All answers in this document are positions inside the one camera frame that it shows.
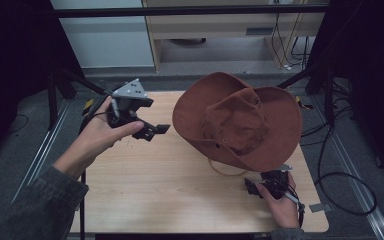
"white cabinet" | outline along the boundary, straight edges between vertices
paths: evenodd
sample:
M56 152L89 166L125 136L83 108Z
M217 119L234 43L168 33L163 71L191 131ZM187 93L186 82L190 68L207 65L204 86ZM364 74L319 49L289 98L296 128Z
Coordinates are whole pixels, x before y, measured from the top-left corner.
M51 0L55 9L142 7L140 0ZM123 68L154 69L145 18L61 18L61 24L87 73L108 73Z

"hat crown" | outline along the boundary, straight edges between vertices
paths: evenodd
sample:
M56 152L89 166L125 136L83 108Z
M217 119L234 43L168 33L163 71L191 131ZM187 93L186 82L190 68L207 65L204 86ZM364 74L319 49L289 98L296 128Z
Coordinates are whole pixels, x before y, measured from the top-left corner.
M268 131L262 108L252 88L237 91L206 108L204 137L227 146L237 156L247 154L263 142Z

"person's left hand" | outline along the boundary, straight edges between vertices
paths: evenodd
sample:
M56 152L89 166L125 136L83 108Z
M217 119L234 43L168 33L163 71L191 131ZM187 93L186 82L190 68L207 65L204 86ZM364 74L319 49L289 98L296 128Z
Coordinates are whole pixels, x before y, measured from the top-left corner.
M108 97L96 112L104 114L93 117L67 151L54 163L57 170L78 179L99 154L112 147L116 141L143 128L144 123L141 121L111 128L105 114L110 103L111 97Z

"aluminum rail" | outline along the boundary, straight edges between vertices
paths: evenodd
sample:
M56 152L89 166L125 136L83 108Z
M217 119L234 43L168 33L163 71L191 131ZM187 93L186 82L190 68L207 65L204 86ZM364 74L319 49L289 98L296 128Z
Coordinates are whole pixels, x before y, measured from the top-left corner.
M320 13L326 12L331 8L332 7L329 4L139 7L102 9L56 9L52 11L31 11L30 15L36 17L53 18L93 18L209 14Z

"wooden table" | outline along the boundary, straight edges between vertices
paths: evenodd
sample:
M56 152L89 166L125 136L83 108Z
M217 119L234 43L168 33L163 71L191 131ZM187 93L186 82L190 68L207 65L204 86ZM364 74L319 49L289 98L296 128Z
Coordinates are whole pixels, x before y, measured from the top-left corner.
M151 108L140 118L171 124L173 107L182 92L152 92ZM303 229L324 232L324 212L311 213L319 203L307 164L298 146L286 164L293 167L296 191L306 205ZM233 175L241 169L213 163ZM242 176L217 173L208 159L171 126L151 142L124 138L87 169L86 232L91 233L245 233L276 228L264 200L247 193L244 178L261 180L256 172ZM79 232L76 213L71 232Z

